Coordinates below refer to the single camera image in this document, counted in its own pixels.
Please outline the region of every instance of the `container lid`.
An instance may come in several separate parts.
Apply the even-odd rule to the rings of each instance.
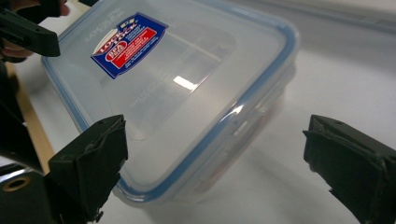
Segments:
[[[61,34],[62,55],[43,64],[81,131],[124,115],[130,159],[121,182],[158,194],[295,46],[285,22],[223,1],[104,0]]]

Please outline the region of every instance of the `wooden edge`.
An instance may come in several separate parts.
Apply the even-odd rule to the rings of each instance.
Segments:
[[[6,63],[6,68],[8,77],[15,77],[18,80],[14,65]],[[26,89],[19,80],[18,85],[19,89],[16,92],[16,99],[26,123],[28,133],[32,139],[33,146],[35,147],[35,153],[40,161],[41,167],[43,168],[44,174],[46,175],[50,172],[49,160],[55,155],[55,153],[40,120],[30,103]]]

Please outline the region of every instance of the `blue label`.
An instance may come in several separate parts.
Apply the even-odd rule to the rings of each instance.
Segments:
[[[91,58],[112,78],[116,78],[145,58],[161,40],[167,27],[136,13],[108,32]]]

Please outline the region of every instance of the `white table surface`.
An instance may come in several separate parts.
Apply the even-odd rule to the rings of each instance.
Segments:
[[[396,148],[396,34],[315,15],[233,0],[288,19],[300,31],[297,73],[284,105],[249,149],[197,204],[150,209],[127,206],[110,195],[100,223],[358,223],[311,173],[303,160],[312,114],[339,119]],[[84,7],[46,20],[60,33]],[[78,136],[73,121],[41,68],[39,56],[17,64],[30,99],[56,151]]]

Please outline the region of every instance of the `plastic food container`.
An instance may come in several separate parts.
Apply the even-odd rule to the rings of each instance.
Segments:
[[[80,131],[123,114],[129,160],[113,192],[196,200],[261,126],[294,74],[286,22],[217,0],[104,0],[43,58]]]

